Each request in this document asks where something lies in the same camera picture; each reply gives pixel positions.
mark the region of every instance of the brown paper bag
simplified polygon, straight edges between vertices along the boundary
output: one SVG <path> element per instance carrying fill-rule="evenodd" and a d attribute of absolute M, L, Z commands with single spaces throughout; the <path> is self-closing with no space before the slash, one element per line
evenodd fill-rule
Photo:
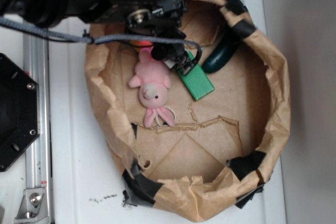
<path fill-rule="evenodd" d="M 226 0 L 188 0 L 188 7 L 181 30 L 207 45 L 202 60 L 226 24 L 244 43 L 223 69 L 208 75 L 215 91 L 197 102 L 170 73 L 167 106 L 176 112 L 175 127 L 143 127 L 145 108 L 138 90 L 128 87 L 138 61 L 129 46 L 89 45 L 85 71 L 92 109 L 127 197 L 204 221 L 269 180 L 289 137 L 289 75 L 285 58 L 254 29 L 248 13 L 235 15 Z M 121 25 L 92 25 L 90 34 L 123 32 Z"/>

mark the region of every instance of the pink stuffed animal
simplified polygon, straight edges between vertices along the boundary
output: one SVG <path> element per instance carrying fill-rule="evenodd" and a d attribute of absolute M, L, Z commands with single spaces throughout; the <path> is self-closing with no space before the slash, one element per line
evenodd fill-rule
<path fill-rule="evenodd" d="M 135 66 L 135 76 L 129 81 L 131 88 L 140 87 L 139 99 L 147 108 L 144 125 L 151 127 L 159 115 L 169 126 L 174 126 L 174 116 L 164 105 L 168 101 L 168 89 L 171 81 L 169 68 L 161 61 L 152 58 L 151 49 L 143 48 L 139 52 L 139 62 Z"/>

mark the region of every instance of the green rectangular block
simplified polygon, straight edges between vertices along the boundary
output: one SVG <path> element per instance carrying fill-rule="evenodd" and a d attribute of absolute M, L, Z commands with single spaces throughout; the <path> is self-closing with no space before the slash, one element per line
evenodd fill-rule
<path fill-rule="evenodd" d="M 191 52 L 188 52 L 188 54 L 191 59 L 194 59 Z M 215 87 L 199 64 L 197 64 L 187 76 L 183 76 L 180 71 L 178 74 L 189 89 L 189 92 L 194 97 L 195 101 L 215 90 Z"/>

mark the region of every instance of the black hexagonal mount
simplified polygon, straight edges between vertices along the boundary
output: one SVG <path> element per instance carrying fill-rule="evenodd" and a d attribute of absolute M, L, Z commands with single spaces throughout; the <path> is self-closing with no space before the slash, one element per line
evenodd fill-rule
<path fill-rule="evenodd" d="M 0 172 L 37 138 L 38 84 L 0 53 Z"/>

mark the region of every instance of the gray cable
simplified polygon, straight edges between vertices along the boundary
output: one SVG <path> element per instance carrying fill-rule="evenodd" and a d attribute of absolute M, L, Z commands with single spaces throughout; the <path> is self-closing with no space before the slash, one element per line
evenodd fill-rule
<path fill-rule="evenodd" d="M 33 34 L 43 38 L 61 38 L 64 40 L 74 41 L 74 42 L 81 42 L 87 44 L 103 44 L 109 43 L 115 40 L 148 40 L 150 42 L 162 43 L 162 44 L 188 44 L 191 46 L 195 46 L 199 52 L 201 52 L 201 47 L 199 44 L 184 40 L 184 39 L 168 39 L 168 38 L 159 38 L 159 37 L 152 37 L 152 36 L 144 36 L 144 35 L 129 35 L 129 34 L 113 34 L 113 35 L 106 35 L 98 38 L 91 38 L 91 37 L 79 37 L 70 34 L 59 33 L 56 31 L 49 31 L 47 29 L 42 29 L 33 25 L 29 24 L 22 24 L 19 22 L 12 21 L 10 19 L 4 18 L 0 16 L 0 25 L 4 27 L 8 27 L 14 30 L 22 31 L 24 33 Z"/>

